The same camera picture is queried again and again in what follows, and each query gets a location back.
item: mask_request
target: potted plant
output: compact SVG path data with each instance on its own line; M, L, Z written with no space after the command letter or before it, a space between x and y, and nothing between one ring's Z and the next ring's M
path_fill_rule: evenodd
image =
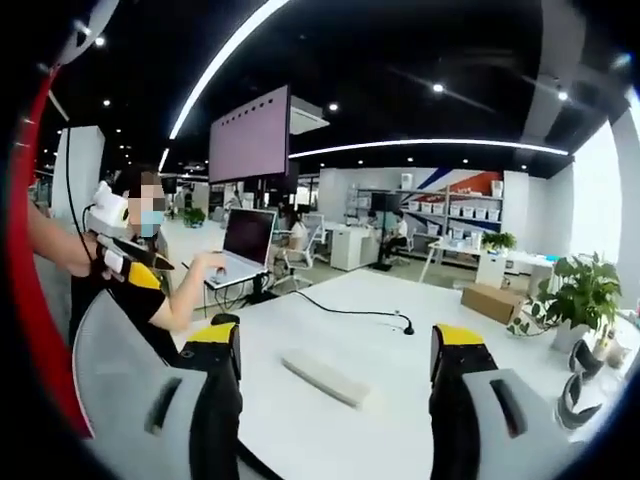
M488 250L507 251L515 248L516 237L509 232L483 233L482 247Z
M551 292L550 279L540 282L537 299L527 301L531 307L529 322L536 325L536 333L557 327L551 347L569 353L590 329L606 331L602 328L603 320L613 324L621 294L620 280L616 268L601 262L595 253L590 261L578 257L561 258L553 273L560 279L560 288ZM527 319L517 318L507 329L516 335L529 335L527 322Z
M186 209L183 213L184 224L189 228L202 227L206 215L201 208Z

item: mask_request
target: hanging monitor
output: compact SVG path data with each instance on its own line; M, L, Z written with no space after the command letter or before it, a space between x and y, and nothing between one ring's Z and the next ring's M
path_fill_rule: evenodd
M209 181L286 175L290 102L284 86L216 120L211 125Z

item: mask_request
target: laptop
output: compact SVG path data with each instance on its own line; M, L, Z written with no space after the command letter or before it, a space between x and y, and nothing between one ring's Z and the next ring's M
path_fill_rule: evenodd
M231 209L222 247L226 269L207 271L205 280L210 288L217 290L251 280L268 270L275 218L274 212L266 210Z

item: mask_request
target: monitor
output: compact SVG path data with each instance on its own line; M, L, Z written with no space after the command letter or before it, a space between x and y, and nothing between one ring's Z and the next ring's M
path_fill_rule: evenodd
M161 182L165 195L176 193L178 187L178 179L176 177L162 177Z
M266 266L275 218L274 212L232 208L223 249Z
M372 193L371 210L376 212L395 212L400 209L402 198L395 193Z
M209 181L286 175L289 169L289 86L248 102L211 125Z

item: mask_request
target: white table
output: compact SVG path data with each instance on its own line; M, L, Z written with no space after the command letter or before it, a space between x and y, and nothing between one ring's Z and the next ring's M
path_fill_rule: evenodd
M500 288L502 285L502 278L504 277L506 262L508 260L533 265L534 269L531 274L528 292L531 296L536 295L537 287L541 280L551 277L554 265L554 262L547 260L543 256L526 252L510 251L507 255L491 255L486 250L478 250L466 245L452 245L447 243L445 239L440 239L429 245L429 256L420 273L420 283L424 281L424 277L427 274L436 250L477 255L480 258L480 263L478 265L476 282L491 285L496 288Z
M400 318L332 314L296 294L237 312L244 398L239 438L287 480L429 478L429 365L435 323L482 335L497 365L513 368L548 401L549 415L571 375L567 356L549 348L553 333L512 337L504 325L463 307L458 291L358 270L304 292L336 309L400 310L412 319L416 333L404 335ZM635 334L637 350L640 333ZM307 384L280 362L281 353L291 348L302 348L375 387L383 406L359 412ZM617 388L624 368L613 374L603 367L599 382L584 388L579 408L609 401L615 393L602 382Z

